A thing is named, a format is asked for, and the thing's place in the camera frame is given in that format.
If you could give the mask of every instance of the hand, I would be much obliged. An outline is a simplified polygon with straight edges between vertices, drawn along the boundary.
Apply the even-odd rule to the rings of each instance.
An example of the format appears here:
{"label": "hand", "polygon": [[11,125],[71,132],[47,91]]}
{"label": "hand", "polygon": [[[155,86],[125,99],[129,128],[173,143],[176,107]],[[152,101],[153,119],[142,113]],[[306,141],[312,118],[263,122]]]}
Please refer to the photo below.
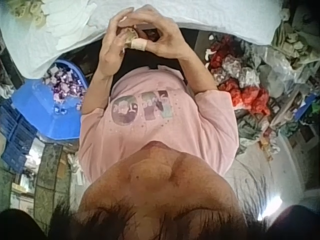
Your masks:
{"label": "hand", "polygon": [[129,13],[132,13],[133,10],[133,7],[124,9],[109,21],[109,26],[102,40],[99,63],[96,69],[96,74],[103,78],[113,76],[120,69],[124,59],[123,49],[127,32],[124,31],[117,35],[118,23]]}
{"label": "hand", "polygon": [[129,27],[139,24],[154,25],[160,34],[156,42],[148,40],[146,51],[167,59],[185,59],[192,51],[182,36],[178,25],[173,19],[162,16],[151,5],[145,5],[137,11],[127,15],[127,18],[119,23],[119,27]]}

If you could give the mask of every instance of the finger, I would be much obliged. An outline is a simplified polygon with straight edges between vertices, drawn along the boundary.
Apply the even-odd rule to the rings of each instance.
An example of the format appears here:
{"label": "finger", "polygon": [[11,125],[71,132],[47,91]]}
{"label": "finger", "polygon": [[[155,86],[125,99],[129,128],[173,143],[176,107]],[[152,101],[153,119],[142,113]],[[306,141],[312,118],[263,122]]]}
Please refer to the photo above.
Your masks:
{"label": "finger", "polygon": [[118,12],[113,18],[110,19],[107,32],[116,34],[116,31],[117,31],[117,28],[118,28],[118,23],[124,17],[126,17],[129,13],[132,13],[133,10],[134,10],[133,7],[129,7],[129,8],[126,8],[126,9]]}
{"label": "finger", "polygon": [[127,18],[132,22],[135,21],[136,23],[152,24],[162,32],[165,32],[167,28],[167,19],[162,15],[154,14],[151,11],[129,13]]}
{"label": "finger", "polygon": [[135,27],[134,30],[138,33],[139,38],[148,40],[147,34],[144,31],[142,31],[139,27]]}
{"label": "finger", "polygon": [[104,35],[104,38],[102,40],[102,44],[110,45],[112,43],[117,35],[118,23],[129,13],[132,13],[133,10],[133,7],[126,8],[118,12],[114,17],[110,19],[106,34]]}
{"label": "finger", "polygon": [[[135,13],[143,13],[143,12],[149,12],[149,13],[155,13],[157,15],[161,15],[160,12],[158,12],[157,9],[155,9],[152,5],[150,4],[146,4],[143,7],[138,8],[137,10],[134,11]],[[131,19],[130,17],[127,17],[125,20],[119,22],[118,27],[119,28],[126,28],[126,27],[131,27],[134,25],[143,25],[143,29],[153,29],[154,26],[147,23],[147,22],[143,22],[140,20],[135,20],[135,19]]]}
{"label": "finger", "polygon": [[126,31],[121,32],[115,37],[109,51],[106,54],[108,58],[119,58],[125,47],[127,37],[128,33]]}
{"label": "finger", "polygon": [[150,4],[146,4],[143,7],[140,7],[136,10],[136,12],[140,12],[140,11],[150,11],[150,12],[154,12],[157,14],[160,14],[160,12],[158,12],[157,9],[155,9],[152,5]]}
{"label": "finger", "polygon": [[159,56],[164,52],[164,46],[158,42],[148,40],[145,50]]}

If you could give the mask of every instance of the forearm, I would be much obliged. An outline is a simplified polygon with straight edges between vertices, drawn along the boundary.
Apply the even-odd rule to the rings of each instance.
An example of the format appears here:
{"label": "forearm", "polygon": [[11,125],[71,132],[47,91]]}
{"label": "forearm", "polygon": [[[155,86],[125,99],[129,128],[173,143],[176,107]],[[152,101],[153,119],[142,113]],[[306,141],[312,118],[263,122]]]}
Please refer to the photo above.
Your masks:
{"label": "forearm", "polygon": [[195,95],[217,89],[214,77],[189,46],[184,57],[178,60],[188,85]]}
{"label": "forearm", "polygon": [[91,84],[84,96],[82,114],[86,115],[95,109],[105,109],[109,103],[109,95],[113,76],[104,77],[95,72]]}

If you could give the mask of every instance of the purple candy wrapper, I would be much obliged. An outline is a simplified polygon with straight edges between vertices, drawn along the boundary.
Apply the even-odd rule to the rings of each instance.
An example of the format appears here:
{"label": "purple candy wrapper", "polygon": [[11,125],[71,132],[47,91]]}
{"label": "purple candy wrapper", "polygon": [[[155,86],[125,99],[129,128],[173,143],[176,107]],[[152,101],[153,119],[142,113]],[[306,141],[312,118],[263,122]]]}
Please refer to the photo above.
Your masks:
{"label": "purple candy wrapper", "polygon": [[[80,98],[75,108],[80,111],[83,96],[86,93],[81,80],[69,67],[57,67],[53,65],[43,76],[43,83],[51,86],[53,100],[56,104],[63,104],[67,97]],[[54,107],[55,113],[66,114],[66,109]]]}

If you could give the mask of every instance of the blue plastic basin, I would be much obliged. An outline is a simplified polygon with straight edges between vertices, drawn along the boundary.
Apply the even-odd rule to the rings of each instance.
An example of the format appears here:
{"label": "blue plastic basin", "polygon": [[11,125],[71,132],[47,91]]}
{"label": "blue plastic basin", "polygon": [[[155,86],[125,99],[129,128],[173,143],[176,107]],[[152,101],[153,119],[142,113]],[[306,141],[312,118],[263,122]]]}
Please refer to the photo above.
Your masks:
{"label": "blue plastic basin", "polygon": [[[88,84],[81,70],[72,62],[58,59],[54,62],[58,67],[66,66],[81,80],[87,89]],[[80,99],[68,97],[63,104],[59,104],[67,113],[56,114],[57,105],[54,102],[51,86],[43,84],[43,79],[26,79],[12,95],[12,103],[26,120],[33,125],[42,135],[53,140],[72,140],[79,138],[81,113],[76,109]]]}

